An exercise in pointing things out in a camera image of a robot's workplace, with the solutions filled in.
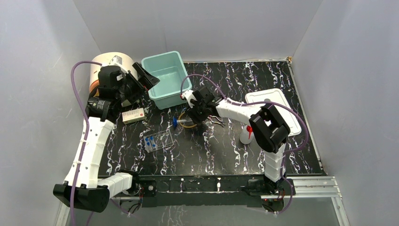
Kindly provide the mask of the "metal tongs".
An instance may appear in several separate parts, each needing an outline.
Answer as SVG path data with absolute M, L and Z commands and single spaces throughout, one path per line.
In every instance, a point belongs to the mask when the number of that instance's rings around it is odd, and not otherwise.
M 211 124 L 220 125 L 222 127 L 225 126 L 225 123 L 217 118 L 216 116 L 212 116 L 205 111 L 195 110 L 194 108 L 190 108 L 186 111 L 188 116 L 191 118 L 194 124 L 202 124 L 204 121 L 209 120 Z

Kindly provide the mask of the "clear test tube rack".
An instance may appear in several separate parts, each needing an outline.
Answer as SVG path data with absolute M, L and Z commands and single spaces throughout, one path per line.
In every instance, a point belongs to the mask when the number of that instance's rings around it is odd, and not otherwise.
M 152 145 L 152 149 L 149 153 L 155 152 L 160 149 L 170 148 L 174 145 L 174 139 L 172 137 L 170 129 L 146 135 L 144 136 L 144 140 L 146 137 L 150 140 L 150 143 Z

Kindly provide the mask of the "white squeeze bottle red cap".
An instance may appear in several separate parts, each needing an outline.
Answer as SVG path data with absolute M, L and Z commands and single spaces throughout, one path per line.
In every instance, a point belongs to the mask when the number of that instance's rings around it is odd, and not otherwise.
M 239 136 L 239 140 L 242 144 L 248 145 L 250 144 L 253 139 L 254 139 L 254 134 L 253 134 L 253 129 L 251 126 L 246 125 L 243 127 L 242 132 Z

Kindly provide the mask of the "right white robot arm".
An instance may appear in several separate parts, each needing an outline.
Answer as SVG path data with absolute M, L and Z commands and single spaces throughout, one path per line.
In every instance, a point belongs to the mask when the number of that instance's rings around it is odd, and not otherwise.
M 188 103 L 186 113 L 195 124 L 216 116 L 250 126 L 264 155 L 264 189 L 271 195 L 283 190 L 284 151 L 290 128 L 275 106 L 270 103 L 248 106 L 227 97 L 216 97 L 206 87 L 187 90 L 181 94 L 181 99 Z

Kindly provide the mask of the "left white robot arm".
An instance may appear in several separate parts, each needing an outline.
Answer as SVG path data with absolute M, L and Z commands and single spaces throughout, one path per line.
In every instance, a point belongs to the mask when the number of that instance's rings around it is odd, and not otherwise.
M 76 100 L 83 113 L 83 131 L 70 171 L 63 183 L 56 184 L 53 195 L 71 209 L 103 212 L 109 200 L 126 192 L 135 196 L 140 192 L 138 174 L 130 170 L 120 170 L 114 175 L 98 179 L 98 171 L 105 144 L 121 113 L 122 103 L 136 102 L 149 89 L 159 83 L 159 79 L 148 73 L 139 63 L 132 64 L 136 76 L 117 63 L 101 64 L 98 71 L 98 96 L 89 97 L 83 104 L 77 92 L 74 72 L 82 62 L 71 69 L 71 84 Z

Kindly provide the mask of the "teal plastic bin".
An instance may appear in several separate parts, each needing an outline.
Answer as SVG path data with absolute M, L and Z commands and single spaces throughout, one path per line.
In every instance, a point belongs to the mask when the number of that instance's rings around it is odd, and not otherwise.
M 181 91 L 192 89 L 192 83 L 186 78 L 187 71 L 181 55 L 170 51 L 142 59 L 142 67 L 160 81 L 149 90 L 149 97 L 158 109 L 163 110 L 186 103 L 181 99 Z

